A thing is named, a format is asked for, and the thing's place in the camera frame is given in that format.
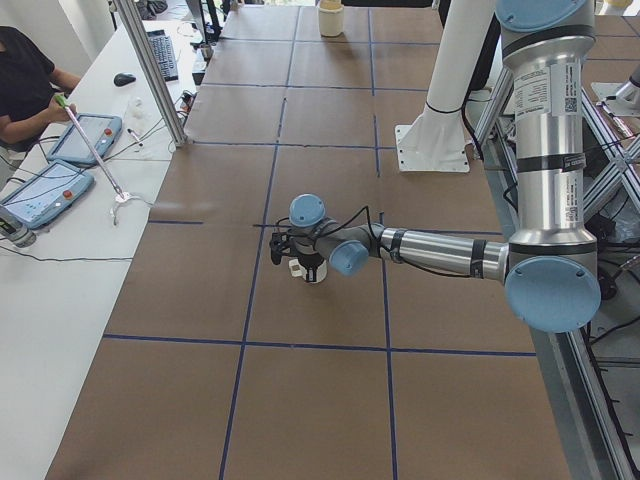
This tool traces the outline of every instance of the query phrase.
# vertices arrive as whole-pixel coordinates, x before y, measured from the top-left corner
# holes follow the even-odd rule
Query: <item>blue joint cap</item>
[[[295,227],[311,227],[322,220],[324,215],[324,202],[312,193],[297,196],[289,206],[289,220]]]
[[[587,0],[498,0],[496,17],[507,30],[538,32],[563,22],[586,2]]]
[[[520,262],[507,275],[505,290],[514,313],[544,332],[580,328],[600,306],[596,277],[564,257],[540,256]]]
[[[369,251],[357,240],[347,240],[333,249],[329,263],[341,274],[349,277],[360,271],[369,258]]]

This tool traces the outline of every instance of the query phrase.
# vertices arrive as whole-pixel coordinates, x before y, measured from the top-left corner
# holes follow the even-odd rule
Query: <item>person's arm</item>
[[[70,107],[75,112],[75,105]],[[11,145],[39,135],[50,123],[67,120],[67,112],[51,97],[47,108],[25,120],[13,122],[9,115],[0,117],[0,139]]]
[[[80,77],[73,73],[65,72],[58,67],[53,69],[53,72],[49,74],[49,80],[54,85],[60,87],[66,93],[71,93],[74,88],[78,86]]]

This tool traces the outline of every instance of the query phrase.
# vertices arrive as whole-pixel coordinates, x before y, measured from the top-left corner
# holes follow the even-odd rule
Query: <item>white wall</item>
[[[15,23],[12,10],[5,2],[0,3],[0,25],[12,25]]]
[[[18,28],[31,38],[56,66],[78,75],[87,71],[113,34],[106,0],[0,2],[2,24]]]
[[[58,0],[91,60],[113,35],[107,0]]]

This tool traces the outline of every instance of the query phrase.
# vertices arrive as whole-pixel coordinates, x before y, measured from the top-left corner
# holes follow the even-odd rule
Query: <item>keyboard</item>
[[[149,37],[149,43],[151,44],[151,51],[156,57],[160,72],[165,81],[178,79],[178,65],[176,63],[176,56],[173,53],[173,44],[171,38],[165,35],[164,30],[154,30],[153,32],[147,32]]]

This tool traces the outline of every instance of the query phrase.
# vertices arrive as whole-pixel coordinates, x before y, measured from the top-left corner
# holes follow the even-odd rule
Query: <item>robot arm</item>
[[[600,305],[596,240],[583,222],[581,68],[595,39],[587,0],[500,0],[503,60],[513,71],[520,225],[508,244],[379,224],[346,228],[315,196],[291,205],[272,240],[274,261],[297,257],[315,281],[323,260],[351,275],[369,256],[504,282],[514,313],[533,328],[582,327]]]

